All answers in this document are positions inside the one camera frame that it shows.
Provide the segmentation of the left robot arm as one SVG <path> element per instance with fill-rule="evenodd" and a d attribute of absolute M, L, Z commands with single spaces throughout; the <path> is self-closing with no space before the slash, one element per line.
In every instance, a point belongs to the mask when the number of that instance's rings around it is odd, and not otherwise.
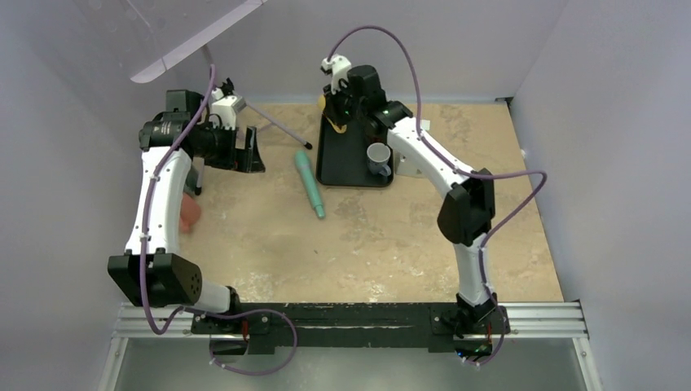
<path fill-rule="evenodd" d="M 180 256 L 178 233 L 185 188 L 196 180 L 194 158 L 217 169 L 264 172 L 255 128 L 245 131 L 243 147 L 236 145 L 236 117 L 244 107 L 243 98 L 219 88 L 208 99 L 190 90 L 169 90 L 166 109 L 139 131 L 143 181 L 138 212 L 123 254 L 108 259 L 109 276 L 131 304 L 212 313 L 212 324 L 224 333 L 242 325 L 235 290 L 207 280 L 199 266 Z"/>

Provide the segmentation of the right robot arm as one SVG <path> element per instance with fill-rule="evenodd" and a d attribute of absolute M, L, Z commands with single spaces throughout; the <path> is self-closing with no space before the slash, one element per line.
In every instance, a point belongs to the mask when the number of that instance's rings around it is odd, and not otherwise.
<path fill-rule="evenodd" d="M 482 241 L 495 216 L 489 171 L 476 172 L 467 165 L 450 167 L 455 157 L 420 128 L 407 106 L 386 97 L 373 66 L 353 66 L 337 56 L 324 60 L 320 69 L 331 77 L 323 88 L 321 108 L 333 129 L 344 133 L 359 128 L 370 140 L 405 156 L 442 197 L 437 224 L 456 254 L 460 281 L 457 319 L 463 329 L 479 330 L 496 308 L 482 257 Z"/>

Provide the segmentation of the blue patterned mug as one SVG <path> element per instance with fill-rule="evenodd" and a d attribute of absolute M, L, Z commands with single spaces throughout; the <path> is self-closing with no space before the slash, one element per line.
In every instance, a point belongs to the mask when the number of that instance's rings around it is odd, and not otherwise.
<path fill-rule="evenodd" d="M 368 169 L 374 175 L 389 177 L 392 170 L 389 166 L 391 150 L 384 143 L 372 143 L 366 150 Z"/>

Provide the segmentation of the yellow mug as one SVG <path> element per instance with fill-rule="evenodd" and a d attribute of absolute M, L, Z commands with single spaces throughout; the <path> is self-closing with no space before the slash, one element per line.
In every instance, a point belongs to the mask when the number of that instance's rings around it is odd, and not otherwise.
<path fill-rule="evenodd" d="M 317 105 L 323 117 L 328 121 L 334 131 L 344 134 L 347 131 L 348 118 L 338 107 L 337 101 L 330 94 L 322 94 L 318 97 Z"/>

